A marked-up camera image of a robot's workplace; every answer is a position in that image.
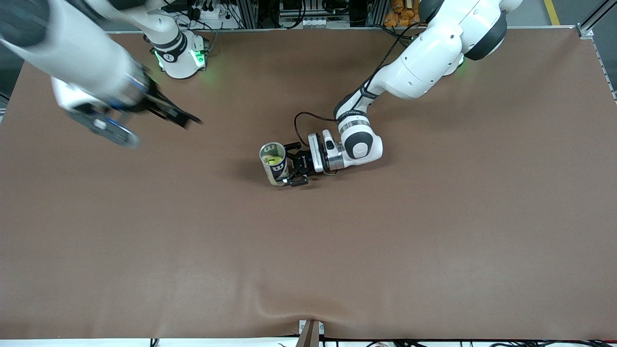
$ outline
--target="tin can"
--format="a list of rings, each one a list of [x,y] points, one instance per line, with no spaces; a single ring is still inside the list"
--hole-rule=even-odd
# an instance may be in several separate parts
[[[284,186],[285,183],[277,182],[276,179],[289,176],[285,146],[278,142],[269,142],[259,151],[259,158],[262,161],[263,168],[266,170],[270,183],[275,186]]]

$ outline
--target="yellow floor line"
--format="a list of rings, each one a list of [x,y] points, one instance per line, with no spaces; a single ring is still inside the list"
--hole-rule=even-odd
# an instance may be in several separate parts
[[[553,5],[553,0],[544,0],[544,5],[546,6],[546,11],[549,13],[550,23],[552,25],[560,25],[557,12],[555,11],[555,6]]]

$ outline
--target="brown tabletop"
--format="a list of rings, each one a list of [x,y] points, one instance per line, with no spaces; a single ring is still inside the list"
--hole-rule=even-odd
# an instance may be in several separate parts
[[[26,65],[0,126],[0,338],[617,338],[617,107],[575,30],[511,30],[425,97],[370,108],[384,157],[298,189],[258,151],[326,117],[392,38],[219,35],[171,80],[204,120],[90,134]],[[332,124],[300,120],[300,132]]]

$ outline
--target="robotic arm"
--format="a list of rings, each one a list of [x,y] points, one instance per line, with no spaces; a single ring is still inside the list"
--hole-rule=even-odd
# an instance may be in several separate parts
[[[382,93],[406,100],[417,99],[462,62],[463,56],[480,60],[502,43],[507,30],[506,14],[522,0],[422,0],[420,16],[428,23],[405,51],[380,68],[334,110],[340,141],[329,130],[310,134],[307,172],[330,173],[379,159],[383,142],[371,128],[366,111]],[[284,181],[291,183],[294,177]]]
[[[167,99],[145,68],[94,21],[105,17],[137,25],[157,51],[174,57],[167,72],[188,77],[200,68],[191,50],[197,39],[179,31],[170,17],[147,14],[160,5],[157,1],[70,1],[6,0],[0,12],[0,42],[52,76],[56,101],[71,118],[129,148],[136,147],[139,138],[110,118],[111,110],[124,118],[148,110],[182,127],[190,121],[201,123]]]

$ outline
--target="table surface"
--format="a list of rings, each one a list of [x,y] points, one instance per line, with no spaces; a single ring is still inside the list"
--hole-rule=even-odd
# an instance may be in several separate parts
[[[380,31],[222,33],[189,130],[143,114],[118,147],[26,65],[0,127],[0,338],[617,338],[617,107],[575,30],[511,30],[416,101],[370,108],[384,157],[302,188],[258,151],[331,115]],[[329,123],[299,122],[300,132]]]

